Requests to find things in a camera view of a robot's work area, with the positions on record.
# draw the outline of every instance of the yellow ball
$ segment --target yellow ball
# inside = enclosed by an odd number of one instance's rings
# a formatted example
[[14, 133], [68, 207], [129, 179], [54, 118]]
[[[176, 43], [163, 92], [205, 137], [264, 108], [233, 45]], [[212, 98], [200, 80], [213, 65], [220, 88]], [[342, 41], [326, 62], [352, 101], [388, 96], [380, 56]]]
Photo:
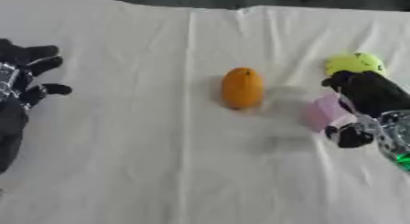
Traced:
[[386, 76], [386, 68], [382, 61], [376, 56], [368, 53], [337, 55], [327, 60], [326, 74], [328, 76], [332, 76], [334, 73], [343, 70], [354, 73], [373, 71]]

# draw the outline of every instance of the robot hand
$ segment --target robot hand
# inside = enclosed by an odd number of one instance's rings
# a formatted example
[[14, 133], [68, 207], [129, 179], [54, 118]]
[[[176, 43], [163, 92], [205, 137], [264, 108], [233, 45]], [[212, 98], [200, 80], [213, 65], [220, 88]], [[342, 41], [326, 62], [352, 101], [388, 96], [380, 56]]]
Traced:
[[[410, 109], [409, 94], [373, 71], [362, 73], [339, 71], [323, 80], [322, 85], [331, 87], [347, 99], [350, 104], [340, 100], [340, 106], [356, 115], [368, 115], [375, 119], [384, 112]], [[342, 148], [369, 144], [374, 137], [360, 123], [347, 124], [339, 129], [328, 126], [325, 133], [330, 140]]]
[[15, 160], [28, 122], [27, 111], [49, 94], [72, 92], [61, 84], [29, 88], [39, 75], [59, 67], [63, 59], [55, 46], [22, 48], [0, 39], [0, 173]]

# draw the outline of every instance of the white fabric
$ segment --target white fabric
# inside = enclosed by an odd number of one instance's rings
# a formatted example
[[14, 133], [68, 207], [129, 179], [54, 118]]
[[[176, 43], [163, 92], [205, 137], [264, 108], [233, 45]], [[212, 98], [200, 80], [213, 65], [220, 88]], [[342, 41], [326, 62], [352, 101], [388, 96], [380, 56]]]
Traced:
[[[297, 117], [337, 53], [378, 55], [408, 89], [408, 13], [0, 0], [0, 20], [18, 45], [58, 45], [65, 64], [41, 81], [74, 89], [30, 113], [2, 224], [410, 222], [406, 174]], [[234, 67], [264, 77], [260, 108], [221, 105]]]

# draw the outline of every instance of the black glove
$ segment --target black glove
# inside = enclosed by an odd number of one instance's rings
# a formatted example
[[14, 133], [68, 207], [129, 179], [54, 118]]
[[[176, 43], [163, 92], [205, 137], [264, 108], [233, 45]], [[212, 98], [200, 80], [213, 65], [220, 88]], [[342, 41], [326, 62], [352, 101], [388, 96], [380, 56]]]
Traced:
[[[384, 112], [410, 109], [410, 95], [385, 77], [372, 72], [352, 73], [340, 71], [323, 80], [322, 85], [331, 87], [346, 97], [354, 110], [344, 101], [340, 106], [351, 113], [361, 113], [378, 118]], [[336, 140], [339, 147], [352, 148], [369, 144], [373, 140], [357, 123], [344, 125], [337, 129], [328, 126], [326, 136]]]
[[0, 39], [0, 62], [18, 70], [11, 94], [0, 101], [0, 173], [16, 158], [28, 122], [27, 111], [49, 94], [71, 93], [70, 87], [53, 83], [28, 88], [34, 78], [62, 64], [58, 54], [55, 46], [22, 48]]

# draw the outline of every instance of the table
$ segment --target table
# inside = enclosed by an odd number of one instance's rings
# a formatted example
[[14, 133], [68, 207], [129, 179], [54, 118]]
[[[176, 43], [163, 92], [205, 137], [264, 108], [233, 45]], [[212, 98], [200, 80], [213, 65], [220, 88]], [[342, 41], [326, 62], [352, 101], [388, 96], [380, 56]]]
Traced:
[[[58, 45], [65, 64], [40, 81], [74, 89], [30, 113], [2, 223], [410, 221], [410, 180], [375, 145], [342, 150], [298, 120], [337, 53], [377, 54], [409, 90], [407, 13], [0, 0], [0, 18], [0, 37]], [[234, 67], [264, 77], [260, 108], [221, 104]]]

